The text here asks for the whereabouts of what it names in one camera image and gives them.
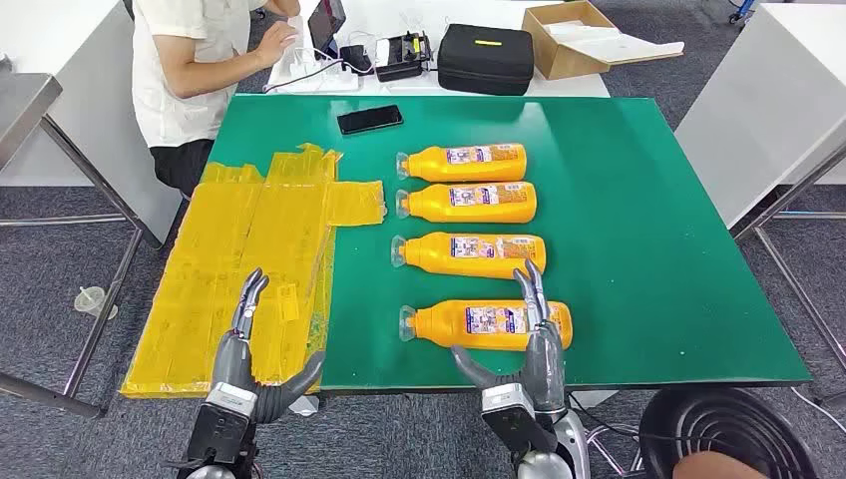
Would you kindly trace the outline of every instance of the person's hand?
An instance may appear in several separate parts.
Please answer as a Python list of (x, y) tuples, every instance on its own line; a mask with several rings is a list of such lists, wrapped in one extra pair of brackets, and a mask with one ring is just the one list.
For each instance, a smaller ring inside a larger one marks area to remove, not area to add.
[(282, 53), (294, 42), (296, 29), (285, 22), (273, 23), (261, 37), (261, 43), (253, 53), (258, 58), (261, 68), (268, 68), (282, 58)]

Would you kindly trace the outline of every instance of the black pants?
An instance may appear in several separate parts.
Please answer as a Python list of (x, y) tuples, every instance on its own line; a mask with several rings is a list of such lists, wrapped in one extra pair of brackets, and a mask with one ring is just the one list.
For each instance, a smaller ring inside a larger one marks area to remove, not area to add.
[(212, 146), (214, 140), (194, 140), (178, 147), (150, 148), (156, 161), (156, 178), (190, 197), (200, 182)]

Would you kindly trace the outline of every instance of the white shirt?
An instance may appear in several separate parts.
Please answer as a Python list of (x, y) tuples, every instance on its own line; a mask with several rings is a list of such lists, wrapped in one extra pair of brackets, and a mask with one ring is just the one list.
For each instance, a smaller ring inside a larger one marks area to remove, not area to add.
[(195, 60), (210, 63), (243, 55), (249, 11), (267, 0), (135, 0), (133, 105), (149, 147), (213, 140), (235, 85), (180, 99), (168, 88), (154, 35), (196, 39)]

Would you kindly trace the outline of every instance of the round black object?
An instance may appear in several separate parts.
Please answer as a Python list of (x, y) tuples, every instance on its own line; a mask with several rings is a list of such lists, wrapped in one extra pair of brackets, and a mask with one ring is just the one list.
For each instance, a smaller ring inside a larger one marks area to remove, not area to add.
[[(700, 436), (721, 443), (693, 439)], [(802, 441), (778, 413), (751, 394), (730, 388), (660, 391), (640, 419), (640, 452), (646, 471), (655, 479), (670, 479), (682, 457), (699, 451), (731, 456), (769, 479), (816, 477)]]

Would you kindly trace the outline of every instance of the black zippered case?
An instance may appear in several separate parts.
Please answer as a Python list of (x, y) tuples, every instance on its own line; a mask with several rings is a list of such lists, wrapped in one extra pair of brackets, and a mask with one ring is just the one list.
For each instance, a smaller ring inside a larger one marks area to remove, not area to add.
[(438, 83), (447, 90), (523, 95), (534, 74), (532, 35), (523, 30), (454, 23), (438, 49)]

